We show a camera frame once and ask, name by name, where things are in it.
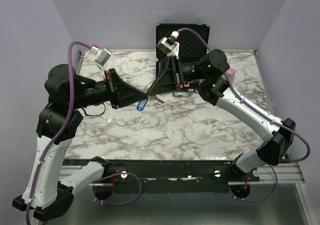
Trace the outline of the blue key tag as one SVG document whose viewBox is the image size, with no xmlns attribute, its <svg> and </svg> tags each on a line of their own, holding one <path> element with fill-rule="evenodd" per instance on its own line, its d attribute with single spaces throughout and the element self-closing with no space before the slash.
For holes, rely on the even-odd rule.
<svg viewBox="0 0 320 225">
<path fill-rule="evenodd" d="M 137 104 L 137 106 L 136 106 L 136 109 L 137 109 L 139 112 L 142 112 L 142 111 L 145 109 L 148 101 L 149 101 L 148 98 L 139 101 L 138 104 Z"/>
</svg>

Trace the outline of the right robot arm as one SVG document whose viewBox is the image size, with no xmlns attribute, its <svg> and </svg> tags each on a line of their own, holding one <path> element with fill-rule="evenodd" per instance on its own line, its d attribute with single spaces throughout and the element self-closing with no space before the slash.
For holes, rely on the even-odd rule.
<svg viewBox="0 0 320 225">
<path fill-rule="evenodd" d="M 160 60 L 159 66 L 158 75 L 147 90 L 149 96 L 175 92 L 185 82 L 202 80 L 196 89 L 204 101 L 229 112 L 263 140 L 261 146 L 235 159 L 230 168 L 234 180 L 243 180 L 248 172 L 265 164 L 279 164 L 293 142 L 296 123 L 264 111 L 232 88 L 222 77 L 230 68 L 222 50 L 214 49 L 193 62 L 182 62 L 170 55 Z"/>
</svg>

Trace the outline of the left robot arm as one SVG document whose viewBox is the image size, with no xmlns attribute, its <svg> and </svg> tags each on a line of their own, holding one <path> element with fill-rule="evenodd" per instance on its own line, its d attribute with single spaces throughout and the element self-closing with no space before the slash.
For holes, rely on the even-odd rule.
<svg viewBox="0 0 320 225">
<path fill-rule="evenodd" d="M 29 225 L 45 224 L 63 216 L 86 186 L 110 179 L 111 163 L 100 157 L 60 179 L 66 152 L 83 120 L 81 109 L 105 102 L 119 109 L 147 98 L 146 93 L 123 81 L 113 68 L 105 73 L 104 80 L 95 81 L 76 74 L 67 64 L 59 64 L 49 71 L 44 87 L 48 104 L 38 117 L 31 177 L 25 192 L 12 202 L 13 207 L 26 213 Z"/>
</svg>

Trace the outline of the silver key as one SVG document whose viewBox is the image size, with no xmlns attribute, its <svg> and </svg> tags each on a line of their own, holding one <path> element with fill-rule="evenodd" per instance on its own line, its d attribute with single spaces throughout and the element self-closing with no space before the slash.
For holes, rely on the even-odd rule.
<svg viewBox="0 0 320 225">
<path fill-rule="evenodd" d="M 150 98 L 151 100 L 155 101 L 155 102 L 160 103 L 160 104 L 164 104 L 164 103 L 165 103 L 163 100 L 161 100 L 160 98 L 158 98 L 156 95 L 150 96 L 149 98 Z"/>
</svg>

